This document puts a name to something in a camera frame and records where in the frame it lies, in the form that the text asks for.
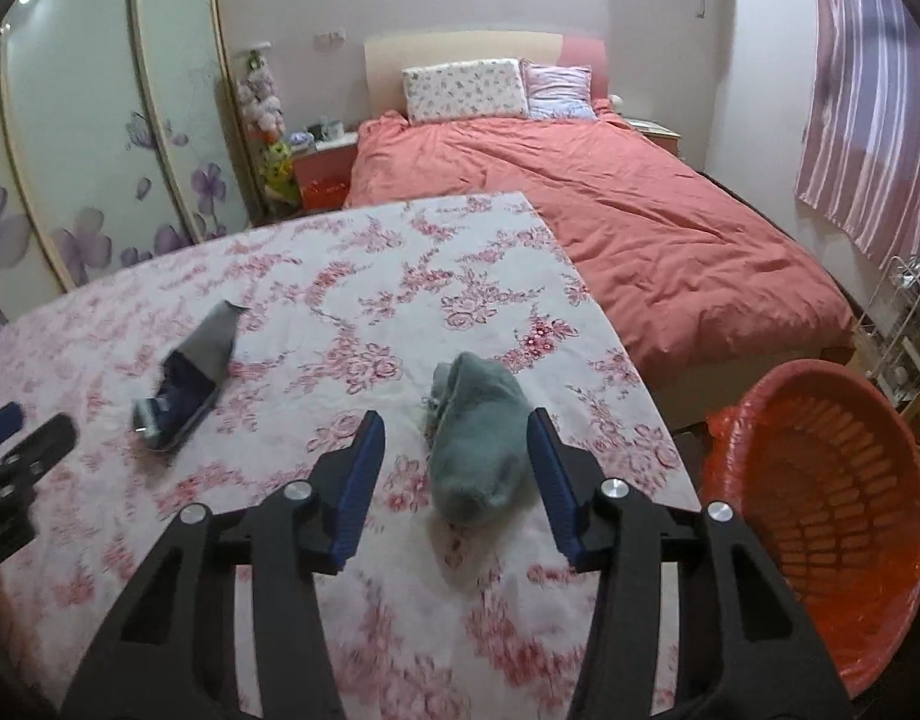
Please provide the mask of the grey green sock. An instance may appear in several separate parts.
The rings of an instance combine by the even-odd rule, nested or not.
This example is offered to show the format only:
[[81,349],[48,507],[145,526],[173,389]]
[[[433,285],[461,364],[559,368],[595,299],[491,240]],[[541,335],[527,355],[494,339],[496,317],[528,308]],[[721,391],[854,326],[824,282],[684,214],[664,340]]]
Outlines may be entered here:
[[531,411],[519,381],[494,359],[463,351],[435,367],[427,406],[428,483],[446,522],[476,527],[519,502],[530,472]]

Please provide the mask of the pink floral tablecloth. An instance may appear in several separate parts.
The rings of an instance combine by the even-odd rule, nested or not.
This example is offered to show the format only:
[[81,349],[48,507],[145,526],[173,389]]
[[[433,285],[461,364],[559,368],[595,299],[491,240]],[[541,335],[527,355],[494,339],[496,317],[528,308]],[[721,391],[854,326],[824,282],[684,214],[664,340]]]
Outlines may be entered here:
[[[136,400],[220,301],[245,305],[230,377],[185,444],[133,431]],[[181,507],[240,509],[349,444],[367,411],[386,454],[359,551],[322,578],[326,639],[354,718],[561,718],[597,581],[570,571],[530,500],[451,527],[427,477],[425,400],[469,351],[512,372],[564,440],[658,502],[693,485],[649,388],[525,197],[361,208],[163,255],[0,331],[0,406],[73,417],[38,486],[37,534],[0,568],[0,651],[50,702]]]

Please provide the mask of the dark blue grey sock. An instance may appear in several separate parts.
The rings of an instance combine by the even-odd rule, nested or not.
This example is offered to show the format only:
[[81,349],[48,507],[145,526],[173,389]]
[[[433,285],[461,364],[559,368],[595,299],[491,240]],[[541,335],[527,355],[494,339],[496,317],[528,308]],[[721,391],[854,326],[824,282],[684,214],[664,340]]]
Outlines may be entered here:
[[218,302],[163,360],[157,392],[133,405],[133,431],[147,450],[178,449],[214,408],[230,377],[238,322],[247,312],[245,305]]

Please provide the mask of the red plastic laundry basket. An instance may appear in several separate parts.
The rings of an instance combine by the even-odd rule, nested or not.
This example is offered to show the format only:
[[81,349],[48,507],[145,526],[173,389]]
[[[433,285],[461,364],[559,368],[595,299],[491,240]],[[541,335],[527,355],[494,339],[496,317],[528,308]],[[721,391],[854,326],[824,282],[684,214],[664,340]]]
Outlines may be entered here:
[[920,603],[920,454],[847,367],[790,361],[707,419],[700,495],[756,533],[850,695],[873,686]]

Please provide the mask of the coral red duvet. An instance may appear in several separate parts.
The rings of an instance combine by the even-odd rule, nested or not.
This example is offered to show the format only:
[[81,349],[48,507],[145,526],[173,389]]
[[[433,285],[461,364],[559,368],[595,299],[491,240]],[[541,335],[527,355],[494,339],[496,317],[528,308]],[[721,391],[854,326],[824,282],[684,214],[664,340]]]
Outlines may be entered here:
[[591,121],[413,124],[387,112],[357,133],[352,208],[514,192],[650,387],[784,353],[852,356],[852,310],[824,266],[608,107]]

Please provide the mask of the glass floral wardrobe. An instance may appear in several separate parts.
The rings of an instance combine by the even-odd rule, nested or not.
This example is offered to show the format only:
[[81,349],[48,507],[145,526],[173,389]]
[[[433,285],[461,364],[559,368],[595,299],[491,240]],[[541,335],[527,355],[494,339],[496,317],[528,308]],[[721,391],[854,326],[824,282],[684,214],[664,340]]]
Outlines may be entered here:
[[0,0],[0,331],[258,216],[219,0]]

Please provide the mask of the pink left nightstand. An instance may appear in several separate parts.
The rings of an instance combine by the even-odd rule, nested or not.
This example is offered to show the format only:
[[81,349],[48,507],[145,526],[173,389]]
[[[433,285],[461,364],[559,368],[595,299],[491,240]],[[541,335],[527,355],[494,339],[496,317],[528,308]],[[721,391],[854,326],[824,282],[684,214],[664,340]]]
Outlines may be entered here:
[[344,205],[357,158],[357,140],[357,133],[350,132],[338,140],[316,142],[292,156],[293,178],[304,213],[334,211]]

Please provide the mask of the right nightstand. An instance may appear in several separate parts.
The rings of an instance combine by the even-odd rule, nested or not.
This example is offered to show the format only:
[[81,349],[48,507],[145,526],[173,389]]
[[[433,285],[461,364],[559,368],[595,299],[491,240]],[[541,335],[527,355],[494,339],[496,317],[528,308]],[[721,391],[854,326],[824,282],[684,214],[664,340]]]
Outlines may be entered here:
[[636,132],[639,132],[640,135],[643,135],[645,138],[649,138],[650,142],[660,146],[660,148],[665,149],[665,151],[673,154],[673,156],[679,156],[679,142],[681,142],[681,135],[679,135],[678,132],[675,132],[671,128],[665,127],[665,125],[657,124],[657,122],[645,121],[645,119],[634,119],[634,117],[627,117],[626,122]]

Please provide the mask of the pink striped pillow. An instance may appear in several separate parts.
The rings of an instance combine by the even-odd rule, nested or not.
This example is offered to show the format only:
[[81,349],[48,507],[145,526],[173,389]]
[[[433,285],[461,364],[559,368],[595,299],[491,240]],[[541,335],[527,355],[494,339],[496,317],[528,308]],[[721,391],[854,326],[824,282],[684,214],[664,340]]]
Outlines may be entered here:
[[577,119],[593,121],[592,69],[588,65],[547,65],[523,62],[528,109],[535,121]]

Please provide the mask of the white floral pillow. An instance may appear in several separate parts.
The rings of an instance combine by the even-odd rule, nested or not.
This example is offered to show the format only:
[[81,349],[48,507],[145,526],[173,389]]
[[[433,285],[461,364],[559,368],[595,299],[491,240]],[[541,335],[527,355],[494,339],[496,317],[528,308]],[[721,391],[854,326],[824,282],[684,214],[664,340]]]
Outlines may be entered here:
[[526,119],[530,104],[517,59],[480,59],[401,71],[411,124]]

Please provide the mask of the pink striped curtain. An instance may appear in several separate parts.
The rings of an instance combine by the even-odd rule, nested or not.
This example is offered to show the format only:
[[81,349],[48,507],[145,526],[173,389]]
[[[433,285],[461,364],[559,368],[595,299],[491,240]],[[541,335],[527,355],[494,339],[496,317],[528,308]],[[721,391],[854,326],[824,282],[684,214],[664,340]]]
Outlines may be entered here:
[[816,0],[796,198],[883,266],[920,257],[920,26],[903,0]]

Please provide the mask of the cream pink headboard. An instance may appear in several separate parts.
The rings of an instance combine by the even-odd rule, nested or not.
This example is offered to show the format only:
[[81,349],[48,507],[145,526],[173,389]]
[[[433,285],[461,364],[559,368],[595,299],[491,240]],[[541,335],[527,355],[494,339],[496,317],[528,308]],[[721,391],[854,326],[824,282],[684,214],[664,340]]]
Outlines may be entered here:
[[610,90],[610,62],[603,39],[558,32],[466,31],[410,32],[372,37],[364,43],[370,114],[406,112],[401,71],[407,67],[464,62],[465,60],[526,59],[538,64],[592,69],[592,96],[606,99]]

